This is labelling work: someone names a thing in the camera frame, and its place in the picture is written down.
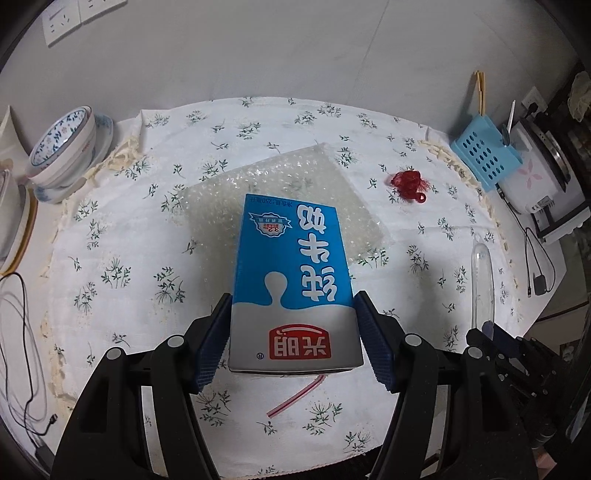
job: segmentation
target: milk carton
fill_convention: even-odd
[[[363,365],[336,209],[246,195],[228,367],[313,374]]]

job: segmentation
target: black cable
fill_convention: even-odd
[[[552,291],[552,289],[554,288],[554,285],[556,285],[556,268],[554,267],[554,264],[552,263],[552,260],[550,259],[550,256],[548,255],[548,252],[546,251],[546,249],[544,248],[544,246],[540,242],[540,239],[538,239],[538,236],[534,233],[534,231],[530,227],[527,227],[525,229],[526,235],[527,235],[527,232],[531,232],[531,234],[534,236],[535,240],[538,242],[538,245],[541,247],[542,251],[544,252],[544,255],[548,259],[550,266],[552,267],[552,275],[553,275],[552,286],[548,289],[548,291]]]
[[[0,353],[2,354],[2,360],[4,362],[4,370],[5,370],[4,392],[5,392],[6,400],[8,403],[8,410],[11,412],[12,418],[14,419],[14,421],[16,422],[17,425],[19,425],[20,427],[25,429],[25,431],[27,432],[27,436],[29,437],[29,440],[36,448],[38,445],[36,444],[35,440],[31,437],[31,434],[34,434],[34,435],[37,435],[40,437],[47,435],[47,432],[49,431],[49,428],[51,427],[51,425],[53,425],[57,421],[57,415],[53,414],[50,417],[49,422],[47,423],[47,427],[46,427],[45,431],[43,431],[43,432],[38,432],[35,429],[33,429],[32,427],[27,425],[27,411],[28,411],[29,405],[31,404],[31,402],[35,398],[35,393],[34,393],[34,389],[33,389],[33,376],[31,375],[31,364],[29,362],[29,356],[28,356],[28,352],[27,352],[27,343],[26,343],[26,332],[27,332],[27,320],[26,319],[27,319],[27,300],[28,300],[27,299],[27,287],[25,285],[25,281],[24,281],[23,277],[18,272],[12,272],[12,273],[9,273],[8,275],[3,276],[2,278],[0,278],[0,283],[2,283],[4,280],[6,280],[7,278],[10,278],[12,276],[18,277],[18,279],[21,282],[21,290],[22,290],[22,349],[25,353],[25,362],[27,364],[27,375],[28,375],[29,390],[30,390],[29,399],[25,403],[25,407],[24,407],[24,412],[23,412],[23,416],[22,416],[22,423],[20,423],[18,421],[18,419],[15,417],[15,415],[12,412],[12,409],[10,407],[10,400],[9,400],[9,396],[8,396],[8,363],[6,360],[6,356],[4,354],[4,350],[2,349],[2,345],[0,345]]]
[[[546,315],[545,317],[540,317],[540,318],[538,318],[535,321],[535,323],[537,323],[537,322],[543,322],[545,320],[550,320],[550,319],[553,319],[555,317],[559,317],[561,315],[566,315],[567,313],[573,312],[573,311],[578,310],[578,309],[580,309],[582,307],[585,307],[587,305],[589,305],[589,300],[585,300],[584,302],[581,302],[581,303],[579,303],[579,304],[577,304],[577,305],[575,305],[573,307],[570,307],[568,309],[560,310],[559,312],[552,313],[550,315]]]
[[[509,211],[513,214],[513,217],[515,217],[515,220],[517,221],[517,224],[519,225],[519,227],[521,228],[521,230],[523,231],[523,233],[525,235],[525,266],[527,268],[527,292],[528,292],[528,297],[531,295],[530,267],[528,265],[528,260],[527,260],[527,243],[528,242],[530,244],[531,251],[534,254],[535,263],[538,266],[538,269],[540,271],[540,275],[542,274],[542,269],[540,267],[540,262],[538,261],[538,257],[535,254],[534,246],[533,246],[533,244],[531,242],[531,239],[530,239],[530,236],[528,234],[529,232],[532,233],[532,235],[534,236],[535,241],[538,242],[538,245],[544,251],[544,255],[546,255],[546,258],[548,259],[548,262],[550,263],[550,266],[552,267],[552,272],[553,272],[552,286],[550,288],[546,288],[546,292],[545,293],[548,293],[548,292],[552,291],[552,289],[556,285],[556,268],[554,266],[554,263],[552,262],[552,259],[548,255],[548,252],[546,251],[546,249],[544,248],[544,246],[540,242],[540,239],[534,233],[534,231],[530,227],[523,228],[523,225],[521,225],[521,222],[519,221],[519,217],[515,213],[515,209],[513,208],[513,206],[509,202],[507,202],[507,199],[505,198],[505,195],[502,192],[499,192],[499,195],[501,196],[501,198],[506,203]]]
[[[530,263],[527,260],[527,240],[523,239],[523,247],[525,249],[525,268],[527,270],[527,297],[531,297],[531,276],[530,276]]]
[[[20,301],[18,300],[18,298],[17,298],[17,297],[16,297],[14,294],[11,294],[11,296],[12,296],[12,297],[13,297],[13,298],[14,298],[14,299],[17,301],[17,303],[19,303],[19,302],[20,302]],[[9,304],[9,305],[10,305],[10,306],[11,306],[11,307],[12,307],[12,308],[13,308],[13,309],[14,309],[14,310],[15,310],[15,311],[16,311],[16,312],[19,314],[19,315],[21,315],[21,316],[22,316],[22,304],[21,304],[20,306],[18,306],[18,307],[17,307],[17,306],[16,306],[16,305],[15,305],[13,302],[11,302],[11,301],[8,299],[8,296],[7,296],[7,295],[5,295],[5,294],[3,294],[3,295],[0,297],[0,301],[5,301],[5,302],[7,302],[7,303],[8,303],[8,304]],[[36,380],[36,385],[35,385],[35,390],[34,390],[34,392],[35,392],[35,398],[37,398],[37,395],[38,395],[39,393],[42,393],[42,394],[43,394],[43,397],[45,397],[45,398],[46,398],[46,397],[47,397],[47,392],[46,392],[46,390],[45,390],[44,388],[41,388],[41,386],[42,386],[42,385],[44,385],[44,380],[43,380],[43,367],[41,366],[41,358],[40,358],[40,356],[39,356],[39,350],[37,349],[37,345],[36,345],[36,343],[35,343],[34,334],[33,334],[33,330],[31,329],[31,323],[30,323],[30,321],[29,321],[29,317],[28,317],[28,315],[27,315],[27,317],[25,318],[25,321],[26,321],[26,323],[27,323],[27,333],[28,333],[28,335],[29,335],[29,339],[30,339],[30,341],[31,341],[31,343],[32,343],[32,346],[33,346],[33,352],[34,352],[34,357],[35,357],[35,360],[36,360],[36,364],[34,365],[34,366],[35,366],[35,370],[37,370],[37,369],[38,369],[38,372],[37,372],[37,374],[38,374],[38,378],[37,378],[37,380]],[[9,397],[6,397],[5,395],[6,395],[6,392],[4,392],[4,391],[3,391],[3,392],[2,392],[2,396],[3,396],[3,397],[4,397],[4,399],[5,399],[5,400],[8,402],[8,407],[9,407],[9,410],[10,410],[11,416],[12,416],[12,418],[13,418],[13,419],[15,419],[15,421],[18,421],[18,419],[15,417],[15,413],[16,413],[16,415],[18,415],[19,419],[21,419],[21,418],[22,418],[22,415],[23,415],[23,413],[24,413],[24,407],[21,405],[21,403],[19,402],[19,399],[18,399],[18,398],[17,398],[17,396],[14,394],[14,392],[13,392],[13,393],[11,393],[11,397],[13,397],[13,398],[14,398],[14,400],[17,402],[17,406],[19,407],[18,409],[17,409],[16,407],[13,407],[13,406],[12,406],[12,404],[11,404],[11,402],[10,402],[10,399],[9,399]],[[29,415],[29,418],[28,418],[28,419],[29,419],[29,421],[31,421],[31,420],[34,420],[34,421],[37,421],[37,422],[39,422],[39,421],[41,421],[41,419],[42,419],[42,418],[44,418],[44,417],[45,417],[45,415],[46,415],[46,414],[47,414],[47,406],[46,406],[46,412],[45,412],[45,413],[43,413],[43,414],[41,415],[41,418],[40,418],[40,419],[36,419],[36,418],[34,418],[34,417],[33,417],[33,415]]]

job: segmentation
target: red logo label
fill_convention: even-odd
[[[269,358],[309,360],[330,358],[329,333],[313,325],[283,325],[269,332]]]

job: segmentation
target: brand logo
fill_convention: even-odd
[[[283,325],[269,332],[272,360],[312,360],[330,358],[329,333],[313,325]]]
[[[249,213],[248,215],[255,222],[256,229],[265,236],[281,236],[285,233],[286,228],[292,228],[291,220],[276,213],[263,213],[262,215]]]

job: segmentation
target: red string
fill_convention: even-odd
[[[314,390],[316,387],[318,387],[318,385],[320,385],[324,381],[325,378],[326,378],[326,375],[318,375],[318,377],[316,377],[316,379],[311,384],[302,388],[293,397],[288,398],[281,405],[273,408],[273,410],[268,411],[267,416],[271,419],[271,418],[279,415],[282,411],[287,410],[289,407],[291,407],[298,400],[301,400],[308,393],[310,393],[312,390]]]
[[[391,180],[390,185],[396,187],[404,200],[418,203],[424,203],[427,200],[425,192],[430,188],[430,183],[421,178],[421,173],[417,170],[407,170],[398,172]]]

